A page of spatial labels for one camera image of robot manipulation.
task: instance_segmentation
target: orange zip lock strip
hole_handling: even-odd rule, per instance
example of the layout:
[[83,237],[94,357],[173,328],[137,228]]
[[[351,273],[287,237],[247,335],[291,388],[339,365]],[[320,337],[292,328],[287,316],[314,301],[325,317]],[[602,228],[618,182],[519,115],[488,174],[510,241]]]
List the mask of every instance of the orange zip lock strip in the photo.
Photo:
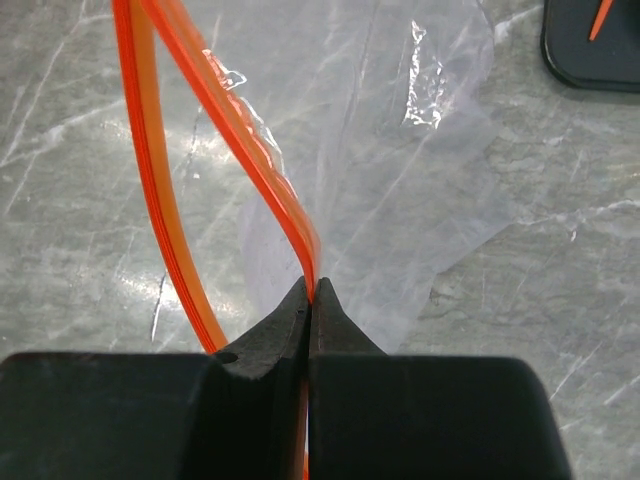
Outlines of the orange zip lock strip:
[[167,271],[208,353],[227,344],[209,305],[182,229],[167,158],[155,65],[157,30],[225,142],[276,216],[300,260],[309,299],[320,241],[289,182],[275,169],[251,115],[178,0],[113,0],[125,97],[145,200]]

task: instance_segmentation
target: marble floor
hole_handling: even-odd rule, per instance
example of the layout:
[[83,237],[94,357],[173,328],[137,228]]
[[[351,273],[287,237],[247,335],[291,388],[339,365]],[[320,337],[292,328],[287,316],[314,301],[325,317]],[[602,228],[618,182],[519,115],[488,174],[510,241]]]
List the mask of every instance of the marble floor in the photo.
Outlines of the marble floor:
[[[309,148],[316,105],[288,109],[281,86],[252,84],[278,52],[242,40],[264,25],[286,28],[296,3],[184,3],[254,85],[247,97],[285,160]],[[316,3],[335,13],[340,2]],[[640,96],[551,77],[539,52],[541,0],[483,6],[495,47],[478,99],[497,126],[483,161],[511,216],[436,272],[400,350],[523,358],[549,393],[576,478],[640,478]],[[0,25],[0,358],[197,351],[149,226],[110,3],[5,0]],[[304,54],[302,44],[287,48]],[[162,52],[159,64],[180,210],[233,338],[256,318],[236,225],[251,186]]]

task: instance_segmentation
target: black object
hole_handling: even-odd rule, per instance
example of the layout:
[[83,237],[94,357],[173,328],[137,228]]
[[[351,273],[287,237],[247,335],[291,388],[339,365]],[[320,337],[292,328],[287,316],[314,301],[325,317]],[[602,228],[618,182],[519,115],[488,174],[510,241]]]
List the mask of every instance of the black object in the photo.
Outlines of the black object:
[[615,0],[594,41],[601,0],[546,0],[542,57],[574,87],[640,92],[640,2]]
[[1,479],[571,478],[546,394],[507,358],[386,356],[320,281],[206,355],[0,365]]

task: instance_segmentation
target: clear plastic bag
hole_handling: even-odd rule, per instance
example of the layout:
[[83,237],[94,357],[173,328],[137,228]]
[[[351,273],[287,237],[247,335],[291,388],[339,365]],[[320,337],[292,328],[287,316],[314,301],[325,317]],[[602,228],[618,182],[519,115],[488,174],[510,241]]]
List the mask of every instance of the clear plastic bag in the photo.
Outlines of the clear plastic bag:
[[[234,14],[250,21],[261,8]],[[239,90],[272,128],[314,220],[322,274],[351,318],[395,350],[434,276],[510,222],[482,158],[495,130],[473,100],[493,60],[492,29],[475,0],[308,1],[295,19],[270,22],[276,38],[260,37],[275,25],[244,37],[261,38],[266,58],[255,75],[233,65],[249,79]],[[275,85],[267,99],[257,79]],[[239,227],[249,297],[264,315],[300,266],[261,198]]]

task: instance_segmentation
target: orange pointer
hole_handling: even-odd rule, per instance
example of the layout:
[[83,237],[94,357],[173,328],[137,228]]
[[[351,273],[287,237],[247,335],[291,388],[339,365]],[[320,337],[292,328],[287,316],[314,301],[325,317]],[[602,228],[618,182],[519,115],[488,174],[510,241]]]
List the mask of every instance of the orange pointer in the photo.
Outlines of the orange pointer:
[[593,22],[593,27],[591,28],[591,33],[589,34],[589,41],[593,42],[598,36],[598,33],[600,33],[602,24],[609,14],[609,9],[611,9],[611,5],[613,5],[613,0],[602,0],[602,3],[600,3],[600,9],[598,10],[596,19]]

